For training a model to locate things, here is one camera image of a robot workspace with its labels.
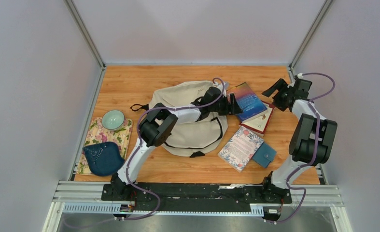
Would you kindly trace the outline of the blue sunset cover book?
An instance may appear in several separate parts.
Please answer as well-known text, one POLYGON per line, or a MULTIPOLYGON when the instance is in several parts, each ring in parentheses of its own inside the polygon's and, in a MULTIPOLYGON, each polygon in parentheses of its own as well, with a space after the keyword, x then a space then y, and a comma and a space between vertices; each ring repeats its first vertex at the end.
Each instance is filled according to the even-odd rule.
POLYGON ((266 105, 260 100, 251 87, 243 82, 226 91, 227 95, 234 94, 242 113, 236 114, 241 123, 251 121, 267 112, 266 105))

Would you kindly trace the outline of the floral white cover book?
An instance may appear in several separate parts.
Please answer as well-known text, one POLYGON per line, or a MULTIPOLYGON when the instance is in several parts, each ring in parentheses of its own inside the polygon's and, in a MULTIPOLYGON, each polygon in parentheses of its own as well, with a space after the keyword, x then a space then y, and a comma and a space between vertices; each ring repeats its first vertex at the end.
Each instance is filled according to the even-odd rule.
POLYGON ((218 152, 218 157, 238 172, 242 172, 264 140, 244 126, 218 152))

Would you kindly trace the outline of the beige canvas backpack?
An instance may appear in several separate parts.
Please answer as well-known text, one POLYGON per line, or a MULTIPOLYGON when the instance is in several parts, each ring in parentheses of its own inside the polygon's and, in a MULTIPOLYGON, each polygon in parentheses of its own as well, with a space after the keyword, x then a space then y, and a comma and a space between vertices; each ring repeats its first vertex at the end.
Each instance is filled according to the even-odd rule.
MULTIPOLYGON (((189 81, 179 85, 158 89, 145 109, 154 108, 159 102, 167 107, 189 105, 203 96, 210 87, 224 89, 226 84, 219 78, 213 81, 189 81)), ((228 129, 227 116, 210 115, 203 121, 177 125, 161 146, 169 153, 182 157, 204 156, 217 148, 228 129)))

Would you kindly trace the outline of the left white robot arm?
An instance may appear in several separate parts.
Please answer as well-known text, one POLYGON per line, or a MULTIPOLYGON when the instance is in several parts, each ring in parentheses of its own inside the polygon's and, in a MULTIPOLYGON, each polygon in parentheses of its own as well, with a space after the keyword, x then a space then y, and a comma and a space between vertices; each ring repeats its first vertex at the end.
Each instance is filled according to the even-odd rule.
POLYGON ((111 186, 115 196, 122 201, 132 196, 134 182, 144 162, 156 147, 167 143, 177 125, 203 121, 210 113, 228 116, 242 112, 235 95, 227 95, 224 89, 218 87, 210 87, 203 96, 186 106, 167 107, 161 102, 157 103, 139 119, 135 147, 123 166, 112 175, 111 186))

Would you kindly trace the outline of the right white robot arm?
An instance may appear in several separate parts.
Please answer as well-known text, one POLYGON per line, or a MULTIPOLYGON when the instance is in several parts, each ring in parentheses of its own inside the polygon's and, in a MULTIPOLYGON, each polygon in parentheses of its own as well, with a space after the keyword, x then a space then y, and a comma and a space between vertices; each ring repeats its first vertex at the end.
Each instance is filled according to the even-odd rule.
POLYGON ((273 98, 276 108, 281 111, 288 109, 298 119, 288 148, 289 157, 263 180, 260 195, 268 203, 279 195, 286 195, 302 173, 326 163, 331 154, 338 124, 319 113, 314 104, 316 97, 308 98, 312 81, 304 79, 304 76, 304 73, 296 75, 291 84, 279 79, 262 93, 273 98))

